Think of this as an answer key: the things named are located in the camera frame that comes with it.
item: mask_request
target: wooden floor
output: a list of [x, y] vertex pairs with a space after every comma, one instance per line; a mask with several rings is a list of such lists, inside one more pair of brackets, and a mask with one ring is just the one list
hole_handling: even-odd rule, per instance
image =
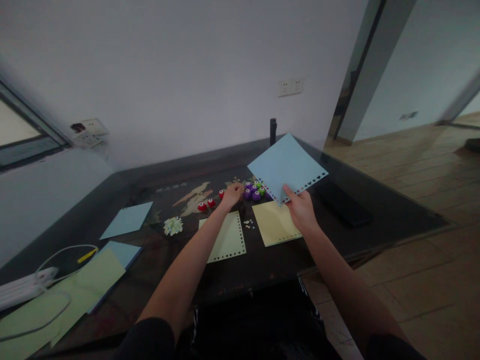
[[[393, 248], [357, 271], [427, 359], [480, 359], [480, 131], [423, 126], [324, 151], [458, 228]], [[344, 360], [361, 359], [318, 274], [303, 277]]]
[[453, 121], [453, 123], [459, 125], [480, 127], [480, 111], [459, 116]]

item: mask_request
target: light blue paper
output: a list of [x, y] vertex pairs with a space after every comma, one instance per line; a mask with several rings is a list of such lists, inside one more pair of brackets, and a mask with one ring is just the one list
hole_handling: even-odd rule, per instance
[[[111, 249], [113, 251], [113, 254], [116, 256], [116, 258], [125, 270], [128, 269], [130, 264], [135, 260], [138, 254], [140, 254], [140, 250], [142, 250], [140, 246], [128, 245], [116, 241], [109, 241], [98, 253], [101, 254], [105, 249]], [[111, 289], [112, 288], [108, 289], [105, 295], [100, 300], [98, 300], [95, 305], [88, 309], [86, 313], [91, 314], [95, 310], [95, 308], [105, 299]]]
[[290, 200], [283, 190], [287, 184], [301, 193], [329, 173], [288, 133], [248, 165], [278, 206]]
[[153, 202], [124, 207], [106, 228], [100, 240], [139, 230], [152, 207]]

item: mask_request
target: person's left hand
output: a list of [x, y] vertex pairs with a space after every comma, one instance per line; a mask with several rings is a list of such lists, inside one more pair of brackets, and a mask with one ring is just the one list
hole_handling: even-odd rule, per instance
[[241, 182], [233, 182], [228, 186], [223, 194], [221, 205], [228, 208], [228, 211], [239, 202], [242, 194], [244, 193], [244, 186]]

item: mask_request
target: hand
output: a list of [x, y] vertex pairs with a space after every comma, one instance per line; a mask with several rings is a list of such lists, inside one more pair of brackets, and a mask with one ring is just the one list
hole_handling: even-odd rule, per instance
[[303, 191], [297, 195], [286, 184], [283, 185], [283, 190], [290, 198], [290, 201], [285, 205], [290, 210], [293, 224], [300, 230], [301, 234], [306, 235], [320, 228], [315, 218], [314, 205], [312, 204], [310, 194], [307, 191]]
[[230, 184], [225, 193], [223, 194], [223, 199], [221, 200], [220, 205], [226, 207], [228, 211], [239, 202], [242, 194], [244, 193], [244, 186], [241, 182], [234, 182]]

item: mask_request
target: window frame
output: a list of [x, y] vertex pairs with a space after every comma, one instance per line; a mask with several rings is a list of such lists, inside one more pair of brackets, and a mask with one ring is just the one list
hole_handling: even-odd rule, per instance
[[35, 128], [38, 136], [0, 145], [0, 173], [36, 162], [71, 145], [0, 77], [0, 101]]

